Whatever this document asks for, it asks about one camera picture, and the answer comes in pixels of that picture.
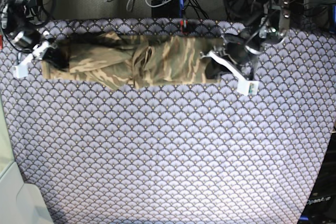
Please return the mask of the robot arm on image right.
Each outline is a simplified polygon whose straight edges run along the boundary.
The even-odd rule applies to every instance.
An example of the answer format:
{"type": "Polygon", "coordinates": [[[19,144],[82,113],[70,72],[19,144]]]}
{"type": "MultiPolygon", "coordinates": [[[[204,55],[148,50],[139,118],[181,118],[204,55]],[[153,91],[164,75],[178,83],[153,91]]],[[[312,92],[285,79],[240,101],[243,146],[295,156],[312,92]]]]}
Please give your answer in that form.
{"type": "Polygon", "coordinates": [[[224,44],[211,52],[224,63],[212,59],[206,66],[205,75],[214,80],[225,73],[242,73],[243,67],[249,66],[250,72],[243,77],[252,81],[265,45],[281,43],[289,31],[291,1],[247,0],[241,11],[234,9],[232,0],[223,0],[223,3],[228,14],[240,18],[245,28],[237,35],[223,35],[224,44]]]}

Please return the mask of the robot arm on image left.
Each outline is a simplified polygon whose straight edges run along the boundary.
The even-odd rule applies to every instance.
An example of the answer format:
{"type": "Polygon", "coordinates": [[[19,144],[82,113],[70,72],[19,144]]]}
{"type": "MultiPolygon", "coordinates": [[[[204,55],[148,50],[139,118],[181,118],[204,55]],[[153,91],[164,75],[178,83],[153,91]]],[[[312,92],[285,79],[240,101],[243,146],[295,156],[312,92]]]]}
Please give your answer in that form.
{"type": "Polygon", "coordinates": [[[38,31],[53,18],[55,8],[56,0],[51,0],[49,11],[43,0],[1,0],[1,34],[19,53],[63,71],[69,67],[66,54],[38,31]]]}

